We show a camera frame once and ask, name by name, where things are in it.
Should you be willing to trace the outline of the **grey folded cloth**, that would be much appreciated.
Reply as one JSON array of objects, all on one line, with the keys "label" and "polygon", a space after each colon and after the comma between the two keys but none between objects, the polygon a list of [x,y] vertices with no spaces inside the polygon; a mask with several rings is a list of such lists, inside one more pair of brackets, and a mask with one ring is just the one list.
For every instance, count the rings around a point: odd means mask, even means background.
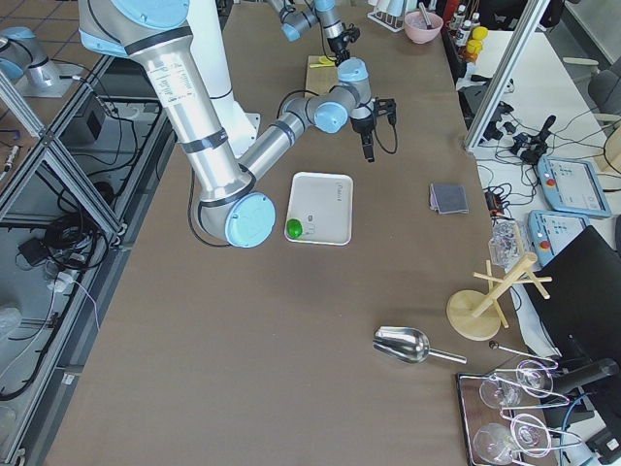
[{"label": "grey folded cloth", "polygon": [[431,183],[430,209],[441,215],[467,214],[468,205],[466,189],[460,184]]}]

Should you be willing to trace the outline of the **teach pendant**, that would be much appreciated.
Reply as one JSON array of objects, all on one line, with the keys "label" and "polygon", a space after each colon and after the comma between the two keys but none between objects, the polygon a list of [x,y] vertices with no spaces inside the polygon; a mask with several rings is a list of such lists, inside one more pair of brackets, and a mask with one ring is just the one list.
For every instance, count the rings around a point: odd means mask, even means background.
[{"label": "teach pendant", "polygon": [[530,211],[528,230],[539,265],[545,266],[589,225],[585,215]]},{"label": "teach pendant", "polygon": [[587,160],[542,156],[537,164],[542,193],[555,211],[611,217],[603,188]]}]

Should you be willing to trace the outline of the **dark glass rack tray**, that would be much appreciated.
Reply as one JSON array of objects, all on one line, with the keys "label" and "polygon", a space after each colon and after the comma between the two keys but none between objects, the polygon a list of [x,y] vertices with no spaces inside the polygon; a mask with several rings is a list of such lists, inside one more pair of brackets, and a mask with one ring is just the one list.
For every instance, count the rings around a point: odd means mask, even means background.
[{"label": "dark glass rack tray", "polygon": [[458,373],[455,376],[457,401],[468,465],[484,465],[474,450],[474,435],[482,426],[484,404],[479,395],[482,377]]}]

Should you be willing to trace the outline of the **pink bowl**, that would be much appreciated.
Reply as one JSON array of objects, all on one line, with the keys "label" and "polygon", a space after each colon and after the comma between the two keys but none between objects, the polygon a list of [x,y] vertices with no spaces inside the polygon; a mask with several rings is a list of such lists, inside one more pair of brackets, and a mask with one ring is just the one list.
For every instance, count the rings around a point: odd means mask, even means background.
[{"label": "pink bowl", "polygon": [[408,38],[415,44],[426,44],[440,35],[443,20],[433,13],[428,14],[431,28],[427,27],[424,16],[419,11],[406,14],[404,17],[404,29]]}]

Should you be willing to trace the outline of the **aluminium frame post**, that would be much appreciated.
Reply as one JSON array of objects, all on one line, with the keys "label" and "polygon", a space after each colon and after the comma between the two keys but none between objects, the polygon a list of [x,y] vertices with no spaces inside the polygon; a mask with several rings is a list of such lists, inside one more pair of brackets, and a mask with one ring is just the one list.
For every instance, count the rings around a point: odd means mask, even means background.
[{"label": "aluminium frame post", "polygon": [[537,29],[548,5],[549,0],[530,0],[527,2],[465,137],[464,149],[468,154],[473,154],[474,149],[478,146],[500,103],[511,73]]}]

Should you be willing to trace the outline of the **wine glass lower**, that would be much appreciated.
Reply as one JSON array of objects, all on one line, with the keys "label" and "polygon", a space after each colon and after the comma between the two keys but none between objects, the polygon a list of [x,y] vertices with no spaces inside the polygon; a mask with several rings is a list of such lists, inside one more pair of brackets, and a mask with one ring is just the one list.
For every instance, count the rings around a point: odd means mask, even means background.
[{"label": "wine glass lower", "polygon": [[537,417],[520,414],[509,426],[488,423],[478,429],[474,452],[489,465],[529,465],[528,459],[546,457],[552,447],[551,436]]}]

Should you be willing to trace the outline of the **metal scoop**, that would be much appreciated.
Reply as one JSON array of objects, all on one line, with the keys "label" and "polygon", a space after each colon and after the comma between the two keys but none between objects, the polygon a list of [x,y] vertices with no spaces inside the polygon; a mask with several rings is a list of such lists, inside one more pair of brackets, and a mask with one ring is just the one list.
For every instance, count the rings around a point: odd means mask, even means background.
[{"label": "metal scoop", "polygon": [[380,326],[374,335],[373,346],[376,350],[410,364],[423,362],[429,356],[461,364],[468,362],[465,356],[432,349],[427,335],[412,327]]}]

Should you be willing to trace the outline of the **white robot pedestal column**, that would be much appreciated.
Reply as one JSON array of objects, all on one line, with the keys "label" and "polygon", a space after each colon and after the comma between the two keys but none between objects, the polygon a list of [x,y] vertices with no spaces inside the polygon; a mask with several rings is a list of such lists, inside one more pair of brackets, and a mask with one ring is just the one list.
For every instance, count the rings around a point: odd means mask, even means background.
[{"label": "white robot pedestal column", "polygon": [[261,116],[246,112],[234,95],[215,2],[191,1],[187,21],[193,34],[192,57],[239,159],[256,142]]}]

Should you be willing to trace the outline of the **clear plastic container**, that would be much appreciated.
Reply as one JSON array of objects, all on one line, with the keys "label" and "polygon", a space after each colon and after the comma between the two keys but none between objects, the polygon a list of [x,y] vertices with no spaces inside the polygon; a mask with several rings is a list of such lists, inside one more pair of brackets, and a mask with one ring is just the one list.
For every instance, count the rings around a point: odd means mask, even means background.
[{"label": "clear plastic container", "polygon": [[488,242],[491,261],[503,269],[512,267],[524,254],[525,231],[517,220],[501,220],[493,224]]}]

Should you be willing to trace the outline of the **wine glass upper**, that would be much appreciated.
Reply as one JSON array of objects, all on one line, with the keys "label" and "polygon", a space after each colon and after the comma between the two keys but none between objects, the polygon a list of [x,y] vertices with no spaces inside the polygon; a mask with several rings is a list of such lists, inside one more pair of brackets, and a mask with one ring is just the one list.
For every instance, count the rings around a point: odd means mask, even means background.
[{"label": "wine glass upper", "polygon": [[479,396],[489,408],[513,408],[524,398],[546,398],[552,388],[548,368],[536,360],[526,359],[514,369],[499,369],[485,378],[479,387]]}]

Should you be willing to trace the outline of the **wooden mug tree stand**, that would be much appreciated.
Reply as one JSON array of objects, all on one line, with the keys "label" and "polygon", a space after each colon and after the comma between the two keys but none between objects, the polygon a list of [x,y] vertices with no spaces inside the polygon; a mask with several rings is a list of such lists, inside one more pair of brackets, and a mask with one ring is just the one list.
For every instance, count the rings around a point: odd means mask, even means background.
[{"label": "wooden mug tree stand", "polygon": [[516,284],[533,284],[544,300],[550,298],[544,283],[551,283],[552,278],[535,275],[532,267],[538,258],[533,252],[525,250],[519,228],[514,226],[513,229],[520,256],[510,270],[502,278],[494,277],[491,272],[473,273],[474,277],[488,282],[488,292],[484,294],[464,289],[452,294],[447,302],[446,316],[450,325],[467,339],[491,340],[501,328],[508,328],[499,299]]}]

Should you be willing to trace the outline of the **black laptop monitor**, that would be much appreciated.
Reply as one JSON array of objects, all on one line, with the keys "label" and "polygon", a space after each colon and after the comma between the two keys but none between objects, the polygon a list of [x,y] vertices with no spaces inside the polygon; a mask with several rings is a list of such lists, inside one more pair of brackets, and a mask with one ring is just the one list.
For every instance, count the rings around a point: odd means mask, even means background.
[{"label": "black laptop monitor", "polygon": [[527,293],[547,335],[566,357],[620,360],[620,256],[592,226],[539,272],[550,277],[542,298]]}]

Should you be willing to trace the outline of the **lower teach pendant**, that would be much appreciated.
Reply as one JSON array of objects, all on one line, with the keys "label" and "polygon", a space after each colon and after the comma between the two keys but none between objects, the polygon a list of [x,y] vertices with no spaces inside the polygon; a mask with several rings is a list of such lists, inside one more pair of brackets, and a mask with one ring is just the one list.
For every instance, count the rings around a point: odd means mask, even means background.
[{"label": "lower teach pendant", "polygon": [[585,215],[530,211],[528,230],[539,265],[545,266],[589,225]]}]

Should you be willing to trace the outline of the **wooden cutting board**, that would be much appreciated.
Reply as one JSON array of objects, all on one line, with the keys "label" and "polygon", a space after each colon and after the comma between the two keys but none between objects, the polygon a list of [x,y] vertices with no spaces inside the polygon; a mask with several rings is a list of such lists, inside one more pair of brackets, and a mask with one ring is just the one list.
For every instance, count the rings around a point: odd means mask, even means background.
[{"label": "wooden cutting board", "polygon": [[309,67],[309,64],[319,56],[322,55],[309,55],[307,58],[304,89],[310,97],[313,97],[315,94],[323,95],[328,93],[330,89],[339,82],[337,66],[323,68]]}]

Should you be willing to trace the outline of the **white rectangular tray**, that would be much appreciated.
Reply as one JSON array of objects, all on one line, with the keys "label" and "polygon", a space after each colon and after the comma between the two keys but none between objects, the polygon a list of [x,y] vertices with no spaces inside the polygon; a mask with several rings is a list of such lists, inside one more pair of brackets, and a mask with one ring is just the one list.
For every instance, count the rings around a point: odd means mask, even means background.
[{"label": "white rectangular tray", "polygon": [[292,178],[285,223],[299,219],[303,235],[294,243],[345,246],[351,239],[353,179],[344,174],[298,172]]}]

